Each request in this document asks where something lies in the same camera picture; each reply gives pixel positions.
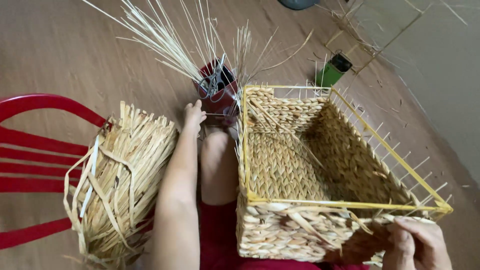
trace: chair backrest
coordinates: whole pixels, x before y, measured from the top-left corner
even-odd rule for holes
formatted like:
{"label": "chair backrest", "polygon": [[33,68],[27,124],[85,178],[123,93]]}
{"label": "chair backrest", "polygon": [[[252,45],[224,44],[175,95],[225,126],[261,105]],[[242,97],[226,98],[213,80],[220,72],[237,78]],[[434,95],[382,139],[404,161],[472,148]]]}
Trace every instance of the chair backrest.
{"label": "chair backrest", "polygon": [[[36,109],[59,109],[73,113],[88,122],[102,127],[105,119],[84,105],[66,97],[50,94],[30,94],[13,98],[0,99],[0,123],[24,111]],[[6,145],[21,147],[21,149],[5,147]],[[35,161],[56,165],[74,165],[78,158],[66,157],[60,154],[83,156],[88,147],[78,144],[61,142],[42,136],[32,135],[0,126],[0,158],[10,160]],[[41,165],[20,164],[0,160],[0,174],[22,174],[41,176],[65,176],[68,169]],[[71,178],[79,178],[80,168],[70,172]],[[57,179],[38,179],[31,177],[10,177],[0,175],[0,193],[11,192],[64,192],[63,181]],[[71,228],[68,218],[51,221],[28,228],[0,233],[0,250],[58,233]]]}

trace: wall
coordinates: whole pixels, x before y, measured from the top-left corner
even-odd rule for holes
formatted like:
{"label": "wall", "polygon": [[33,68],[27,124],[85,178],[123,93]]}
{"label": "wall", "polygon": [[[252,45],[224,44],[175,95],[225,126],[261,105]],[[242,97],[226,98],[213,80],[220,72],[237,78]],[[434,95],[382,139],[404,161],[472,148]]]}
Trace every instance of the wall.
{"label": "wall", "polygon": [[[423,10],[433,5],[384,56],[423,107],[434,127],[480,183],[480,3],[445,0],[468,25],[439,0],[410,0]],[[418,12],[402,0],[365,0],[356,17],[382,47]]]}

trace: woven straw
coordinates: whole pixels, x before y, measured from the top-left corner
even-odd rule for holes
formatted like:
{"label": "woven straw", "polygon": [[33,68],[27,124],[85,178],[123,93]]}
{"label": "woven straw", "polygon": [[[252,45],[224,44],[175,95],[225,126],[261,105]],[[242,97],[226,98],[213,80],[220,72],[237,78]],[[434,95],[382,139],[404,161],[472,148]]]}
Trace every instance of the woven straw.
{"label": "woven straw", "polygon": [[383,207],[418,208],[413,216],[431,222],[331,99],[274,98],[252,86],[242,109],[241,256],[357,264],[385,249],[394,216]]}
{"label": "woven straw", "polygon": [[[95,165],[92,158],[84,162],[94,153],[92,147],[70,169],[84,162],[78,187],[69,185],[67,173],[64,205],[87,266],[124,269],[143,253],[149,236],[142,229],[153,220],[158,187],[177,139],[173,122],[164,116],[154,119],[122,102],[120,118],[110,117],[99,132]],[[93,192],[80,220],[90,185]],[[72,206],[68,194],[73,196]]]}

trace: basket rim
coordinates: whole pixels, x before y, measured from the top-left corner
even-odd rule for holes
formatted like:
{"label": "basket rim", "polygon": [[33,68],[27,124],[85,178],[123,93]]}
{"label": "basket rim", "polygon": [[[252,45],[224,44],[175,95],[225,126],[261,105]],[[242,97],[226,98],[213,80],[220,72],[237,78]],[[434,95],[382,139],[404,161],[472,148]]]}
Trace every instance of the basket rim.
{"label": "basket rim", "polygon": [[[247,119],[247,92],[251,88],[299,88],[299,89],[331,89],[331,92],[328,96],[327,101],[331,99],[331,94],[335,93],[342,102],[348,107],[348,109],[353,112],[353,114],[357,117],[360,123],[365,127],[365,129],[372,132],[372,135],[385,147],[385,149],[394,157],[400,165],[410,173],[413,178],[422,185],[429,194],[435,199],[435,203],[437,204],[436,207],[432,206],[413,206],[413,205],[395,205],[395,204],[382,204],[382,203],[364,203],[364,202],[344,202],[344,201],[313,201],[313,200],[292,200],[292,199],[267,199],[267,198],[260,198],[255,194],[252,190],[250,190],[250,170],[249,170],[249,161],[247,158],[248,153],[248,119]],[[242,93],[242,125],[245,127],[243,129],[243,139],[242,139],[242,147],[243,147],[243,164],[245,167],[245,188],[246,188],[246,197],[248,200],[249,205],[258,204],[258,203],[308,203],[308,204],[316,204],[316,205],[323,205],[328,207],[340,207],[340,208],[354,208],[354,209],[395,209],[395,210],[427,210],[427,211],[436,211],[439,212],[441,218],[445,214],[449,214],[453,212],[453,208],[441,197],[437,194],[437,192],[428,185],[428,183],[423,180],[416,172],[413,170],[410,165],[408,165],[389,145],[386,143],[370,125],[362,118],[360,115],[355,111],[355,109],[342,97],[342,95],[333,87],[315,87],[315,86],[268,86],[267,85],[246,85],[243,88]]]}

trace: red clothing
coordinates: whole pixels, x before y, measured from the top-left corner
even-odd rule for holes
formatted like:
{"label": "red clothing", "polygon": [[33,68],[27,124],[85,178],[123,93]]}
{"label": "red clothing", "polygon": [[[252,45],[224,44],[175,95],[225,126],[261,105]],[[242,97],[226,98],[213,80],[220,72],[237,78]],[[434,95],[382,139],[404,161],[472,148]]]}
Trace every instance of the red clothing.
{"label": "red clothing", "polygon": [[[200,204],[200,270],[319,270],[295,260],[242,258],[237,253],[237,202],[222,206]],[[366,265],[326,265],[324,270],[368,270]]]}

